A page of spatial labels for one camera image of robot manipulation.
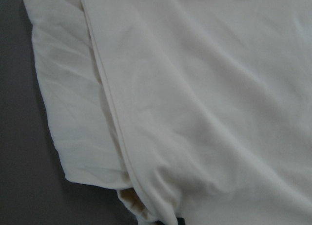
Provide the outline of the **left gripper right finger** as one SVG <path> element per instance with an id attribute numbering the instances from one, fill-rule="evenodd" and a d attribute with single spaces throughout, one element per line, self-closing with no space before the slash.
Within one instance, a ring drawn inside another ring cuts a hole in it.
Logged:
<path id="1" fill-rule="evenodd" d="M 178 224 L 178 225 L 186 225 L 185 219 L 184 219 L 184 218 L 181 218 L 181 217 L 178 217 L 178 218 L 177 218 L 177 224 Z"/>

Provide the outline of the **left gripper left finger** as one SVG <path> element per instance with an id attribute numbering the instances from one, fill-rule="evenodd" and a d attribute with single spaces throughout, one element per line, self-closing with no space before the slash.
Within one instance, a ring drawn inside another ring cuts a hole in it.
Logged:
<path id="1" fill-rule="evenodd" d="M 161 221 L 156 221 L 153 223 L 153 225 L 164 225 L 164 223 L 162 223 Z"/>

